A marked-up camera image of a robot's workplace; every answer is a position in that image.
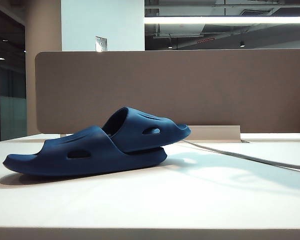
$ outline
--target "white wall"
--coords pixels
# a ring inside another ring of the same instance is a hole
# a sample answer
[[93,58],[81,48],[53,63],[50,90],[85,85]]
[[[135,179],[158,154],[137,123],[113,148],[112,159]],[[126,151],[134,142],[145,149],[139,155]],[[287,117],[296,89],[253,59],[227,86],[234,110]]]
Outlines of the white wall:
[[95,36],[108,51],[145,50],[144,0],[61,0],[62,50],[95,51]]

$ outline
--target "wall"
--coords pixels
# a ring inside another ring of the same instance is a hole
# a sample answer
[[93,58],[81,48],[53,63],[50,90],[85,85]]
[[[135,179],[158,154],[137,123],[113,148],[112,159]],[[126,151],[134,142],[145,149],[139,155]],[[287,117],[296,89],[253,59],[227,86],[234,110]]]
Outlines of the wall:
[[61,51],[61,0],[28,0],[25,13],[27,133],[39,133],[36,117],[35,57]]
[[108,51],[144,51],[144,0],[61,0],[62,50],[95,51],[95,36]]

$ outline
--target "cable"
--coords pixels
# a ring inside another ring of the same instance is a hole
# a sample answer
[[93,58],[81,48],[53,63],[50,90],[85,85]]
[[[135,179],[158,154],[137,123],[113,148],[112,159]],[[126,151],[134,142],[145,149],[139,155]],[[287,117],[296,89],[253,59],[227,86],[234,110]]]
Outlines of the cable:
[[205,149],[205,150],[212,151],[212,152],[219,153],[219,154],[223,154],[223,155],[228,155],[228,156],[237,157],[237,158],[241,158],[241,159],[247,159],[250,161],[254,161],[254,162],[258,162],[258,163],[262,163],[262,164],[268,164],[268,165],[272,165],[272,166],[276,166],[276,167],[280,166],[280,167],[285,167],[285,168],[290,168],[290,169],[300,169],[300,165],[288,164],[288,163],[283,163],[283,162],[278,162],[278,161],[270,161],[270,160],[265,160],[262,158],[248,156],[248,155],[235,153],[235,152],[231,152],[231,151],[218,150],[218,149],[207,147],[207,146],[201,146],[199,144],[193,143],[188,140],[182,140],[182,141],[185,143],[191,144],[193,146],[196,146],[198,148]]

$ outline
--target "ceiling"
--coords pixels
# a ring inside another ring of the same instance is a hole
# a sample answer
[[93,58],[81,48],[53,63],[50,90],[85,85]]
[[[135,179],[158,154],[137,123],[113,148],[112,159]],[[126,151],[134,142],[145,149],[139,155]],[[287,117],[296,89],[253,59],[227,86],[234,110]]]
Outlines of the ceiling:
[[27,0],[0,0],[0,11],[18,23],[25,25],[26,1]]
[[[300,16],[300,0],[145,0],[145,17],[160,16]],[[212,41],[238,38],[247,33],[273,35],[282,26],[271,24],[216,25],[216,24],[146,24],[145,49],[207,49],[213,47]],[[289,25],[284,31],[293,31]]]

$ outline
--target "slide sandal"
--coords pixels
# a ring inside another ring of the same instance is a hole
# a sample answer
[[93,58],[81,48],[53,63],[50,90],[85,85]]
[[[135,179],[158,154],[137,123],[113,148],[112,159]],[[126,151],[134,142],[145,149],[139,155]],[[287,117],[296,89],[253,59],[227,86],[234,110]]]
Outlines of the slide sandal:
[[124,153],[98,126],[44,142],[40,152],[9,154],[4,166],[38,176],[79,176],[113,173],[158,165],[167,158],[162,147]]
[[116,111],[102,129],[125,153],[173,144],[191,133],[185,124],[175,124],[168,118],[157,117],[131,107]]

